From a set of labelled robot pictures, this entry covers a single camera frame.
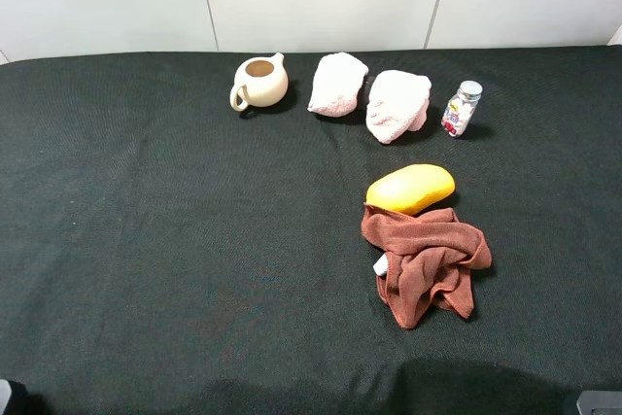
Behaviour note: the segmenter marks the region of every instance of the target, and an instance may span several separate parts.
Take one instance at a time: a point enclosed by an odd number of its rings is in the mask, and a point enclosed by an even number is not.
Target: bottle
[[[470,117],[482,96],[482,85],[478,82],[462,82],[458,93],[447,103],[440,123],[451,136],[458,137],[465,132]]]

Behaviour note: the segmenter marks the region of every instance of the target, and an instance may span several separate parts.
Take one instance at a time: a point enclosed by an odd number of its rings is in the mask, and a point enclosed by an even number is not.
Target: brown towel
[[[413,329],[431,304],[468,318],[473,309],[470,269],[490,267],[484,234],[460,223],[451,208],[417,218],[365,204],[368,242],[386,252],[387,275],[378,293],[404,329]]]

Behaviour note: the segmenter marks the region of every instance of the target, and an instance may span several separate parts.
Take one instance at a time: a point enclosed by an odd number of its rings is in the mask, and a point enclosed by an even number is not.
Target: teapot
[[[235,72],[229,96],[231,107],[242,112],[249,106],[268,107],[276,104],[288,90],[288,74],[283,68],[283,55],[249,58]]]

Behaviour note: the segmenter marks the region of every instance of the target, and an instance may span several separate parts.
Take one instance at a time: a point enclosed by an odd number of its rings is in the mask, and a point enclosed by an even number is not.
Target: dark green tablecloth
[[[622,49],[357,53],[432,80],[391,146],[285,100],[227,103],[247,55],[141,53],[0,67],[0,377],[53,413],[558,413],[622,390]],[[462,139],[440,115],[484,94]],[[446,167],[481,228],[464,322],[400,329],[377,296],[364,194]]]

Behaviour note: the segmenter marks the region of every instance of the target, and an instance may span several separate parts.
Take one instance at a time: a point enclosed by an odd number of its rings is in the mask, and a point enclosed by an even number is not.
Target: pink towel
[[[313,77],[309,112],[341,117],[357,108],[357,94],[369,69],[345,52],[325,55]]]
[[[369,131],[386,145],[406,130],[419,130],[426,122],[431,87],[428,77],[398,70],[382,72],[369,92]]]

